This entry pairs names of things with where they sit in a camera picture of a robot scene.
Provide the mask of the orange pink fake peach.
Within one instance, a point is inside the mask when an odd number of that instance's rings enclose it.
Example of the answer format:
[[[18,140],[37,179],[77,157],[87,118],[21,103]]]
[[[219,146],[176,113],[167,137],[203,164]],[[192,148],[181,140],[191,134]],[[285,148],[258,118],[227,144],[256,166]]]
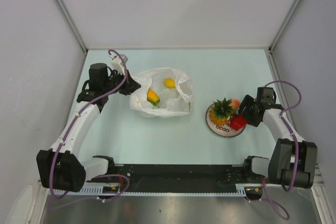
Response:
[[[238,99],[232,99],[230,106],[233,108],[234,111],[237,111],[240,107],[240,101]]]

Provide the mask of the red fake pepper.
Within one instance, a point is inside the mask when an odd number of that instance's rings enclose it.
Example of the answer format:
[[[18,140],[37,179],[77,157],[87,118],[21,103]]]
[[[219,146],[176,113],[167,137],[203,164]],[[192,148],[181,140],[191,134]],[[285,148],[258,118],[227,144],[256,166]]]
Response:
[[[247,120],[242,115],[235,114],[231,118],[229,126],[233,130],[238,131],[241,128],[245,127],[247,124],[248,124]]]

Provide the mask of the orange fake pineapple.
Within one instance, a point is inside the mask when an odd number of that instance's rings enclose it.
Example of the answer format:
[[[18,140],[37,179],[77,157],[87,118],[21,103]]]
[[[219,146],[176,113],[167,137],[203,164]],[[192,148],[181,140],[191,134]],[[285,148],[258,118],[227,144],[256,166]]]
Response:
[[[216,126],[223,126],[235,111],[236,109],[233,106],[233,100],[224,98],[222,101],[217,100],[213,102],[209,117]]]

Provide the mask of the yellow fake mango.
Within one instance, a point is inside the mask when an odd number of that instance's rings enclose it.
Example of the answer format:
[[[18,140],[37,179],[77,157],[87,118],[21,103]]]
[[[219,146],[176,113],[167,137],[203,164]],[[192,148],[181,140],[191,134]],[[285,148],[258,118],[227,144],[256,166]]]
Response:
[[[168,78],[164,80],[164,85],[169,89],[175,88],[175,82],[172,78]]]

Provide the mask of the white plastic bag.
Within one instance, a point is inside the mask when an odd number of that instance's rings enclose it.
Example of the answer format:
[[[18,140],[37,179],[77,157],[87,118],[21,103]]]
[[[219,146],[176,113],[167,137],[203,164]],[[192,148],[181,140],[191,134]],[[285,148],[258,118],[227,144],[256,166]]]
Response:
[[[130,95],[129,106],[145,118],[171,118],[188,115],[194,105],[193,81],[185,72],[172,68],[156,68],[133,76],[141,88]],[[169,89],[164,80],[172,78],[175,88]],[[147,91],[152,89],[159,97],[159,107],[147,101]]]

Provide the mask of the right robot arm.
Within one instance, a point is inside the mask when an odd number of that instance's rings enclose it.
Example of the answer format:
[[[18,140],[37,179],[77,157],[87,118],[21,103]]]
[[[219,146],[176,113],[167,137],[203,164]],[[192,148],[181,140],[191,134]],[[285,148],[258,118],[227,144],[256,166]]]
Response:
[[[276,142],[270,158],[248,156],[244,160],[242,176],[245,181],[254,183],[264,176],[287,191],[294,187],[312,187],[318,148],[315,143],[305,141],[293,128],[283,106],[276,102],[273,88],[259,87],[255,98],[245,95],[238,115],[254,127],[263,123]]]

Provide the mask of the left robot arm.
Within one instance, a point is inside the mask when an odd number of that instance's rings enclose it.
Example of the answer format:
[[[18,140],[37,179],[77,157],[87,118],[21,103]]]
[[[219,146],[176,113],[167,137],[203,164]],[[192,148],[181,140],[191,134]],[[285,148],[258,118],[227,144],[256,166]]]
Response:
[[[36,156],[40,182],[50,190],[79,192],[85,182],[100,177],[105,182],[115,178],[113,158],[96,155],[85,162],[78,159],[79,151],[93,122],[101,114],[109,95],[131,95],[140,88],[123,63],[94,63],[77,96],[72,119],[61,136],[48,150]]]

